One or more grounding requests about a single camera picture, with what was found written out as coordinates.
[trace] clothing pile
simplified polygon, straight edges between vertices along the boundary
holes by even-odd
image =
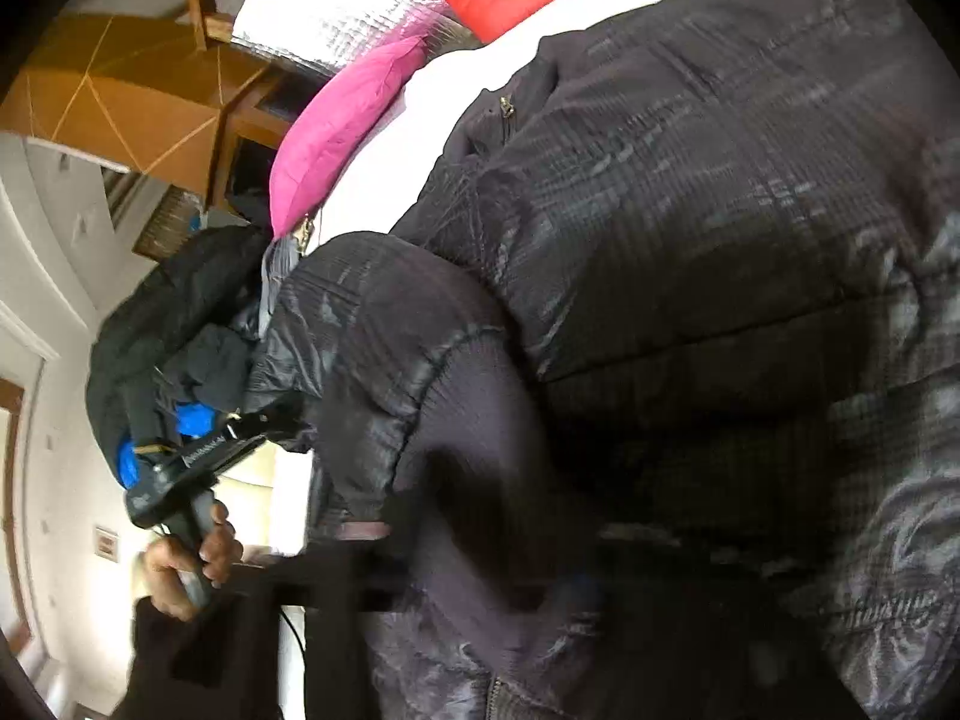
[[[259,337],[269,241],[254,225],[203,231],[104,321],[90,354],[86,409],[125,488],[136,483],[141,464],[240,409]]]
[[[442,491],[384,717],[949,711],[958,127],[906,0],[665,0],[544,39],[392,234],[301,263],[247,407],[306,396],[312,523]]]

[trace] tool grip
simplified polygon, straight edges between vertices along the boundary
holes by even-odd
[[[189,509],[177,512],[164,522],[170,535],[179,538],[198,560],[203,539],[217,526],[210,515],[214,500],[213,491],[204,490],[190,501]],[[210,603],[213,598],[213,583],[203,571],[179,571],[179,576],[191,604],[199,610]]]

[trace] white wall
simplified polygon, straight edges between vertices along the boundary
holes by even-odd
[[[0,135],[0,323],[43,359],[21,501],[37,601],[31,613],[50,656],[66,665],[71,691],[109,712],[131,654],[131,559],[148,534],[128,522],[119,485],[93,440],[83,390],[100,318],[150,265],[107,245],[103,215],[85,201],[92,173],[74,165],[67,172],[77,178],[76,195],[58,155],[31,153],[28,160],[20,138]],[[38,187],[50,194],[39,196]],[[83,240],[71,237],[62,247],[83,213],[94,229],[88,225]],[[119,533],[120,563],[93,555],[95,525]]]
[[[29,410],[32,389],[40,374],[40,356],[23,346],[7,330],[0,327],[0,378],[22,386],[25,391],[24,410]]]
[[[154,263],[133,254],[131,246],[125,247],[114,233],[97,165],[38,143],[27,143],[26,152],[40,204],[59,247],[98,314],[108,314]]]

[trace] jacket sleeve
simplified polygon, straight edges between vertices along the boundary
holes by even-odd
[[[165,644],[174,640],[184,623],[159,611],[150,598],[141,598],[133,610],[133,665],[127,693],[117,704],[112,720],[139,720],[149,716],[151,694],[162,689],[155,664]]]
[[[558,637],[592,634],[570,625],[597,611],[592,583],[576,578],[592,529],[550,469],[541,419],[501,336],[463,344],[427,391],[394,490],[424,479],[432,494],[416,583],[491,672],[555,692],[550,684],[570,676],[550,664]]]

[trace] black fabric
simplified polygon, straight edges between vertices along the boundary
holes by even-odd
[[[700,690],[714,695],[714,670],[742,685],[737,638],[712,634],[752,630],[723,593],[709,610],[717,565],[815,630],[870,717],[944,710],[960,641],[958,127],[960,80],[906,0],[665,0],[544,39],[467,110],[392,235],[301,264],[248,400],[307,394],[301,442],[351,514],[377,516],[450,355],[493,335],[515,349],[552,469],[694,566],[671,584],[674,560],[640,550],[653,584],[601,618],[652,651],[606,634],[580,658],[558,640],[573,669],[558,681],[522,670],[536,648],[508,669],[477,632],[496,618],[428,589],[430,565],[436,581],[479,574],[473,598],[496,579],[482,549],[438,542],[398,637],[374,642],[390,716],[478,716],[477,662],[574,716],[640,715],[643,685],[647,716],[672,716],[670,696],[693,702],[685,716],[733,716],[730,695]],[[498,473],[510,500],[520,471]],[[527,548],[509,532],[508,564]],[[417,676],[427,664],[440,686]]]
[[[251,348],[229,327],[205,325],[163,366],[163,379],[179,403],[203,403],[213,410],[240,409],[250,373]]]
[[[295,71],[286,73],[275,89],[256,107],[292,124],[317,96],[318,91],[328,84],[330,77],[332,76],[315,76]]]
[[[198,627],[161,613],[149,598],[139,600],[127,692],[112,720],[239,717],[238,703],[246,704],[244,718],[275,720],[275,694],[264,696],[259,683],[251,685],[247,675],[224,668],[230,648],[244,646],[236,641],[237,608],[232,597],[220,597]],[[270,662],[269,656],[264,662]],[[250,711],[253,703],[270,709],[256,716]]]
[[[237,295],[237,313],[230,320],[229,327],[248,343],[260,341],[260,288],[256,280],[248,281]]]
[[[261,338],[267,334],[267,325],[274,315],[280,286],[299,263],[299,258],[299,241],[292,233],[272,241],[263,255],[263,264],[260,266],[260,304],[257,306],[257,333]]]
[[[90,352],[86,411],[115,477],[117,450],[131,427],[144,440],[162,437],[153,429],[169,428],[155,370],[206,324],[229,325],[251,295],[258,295],[260,258],[269,239],[269,232],[254,227],[200,232],[104,320]],[[141,418],[134,417],[136,425],[127,403],[146,404],[137,412]]]
[[[270,221],[270,171],[277,150],[242,140],[234,157],[226,198],[230,207],[251,224],[272,232]]]
[[[394,490],[429,475],[437,509],[418,589],[371,620],[384,716],[861,717],[757,579],[676,549],[592,549],[503,341],[450,355],[397,464]]]

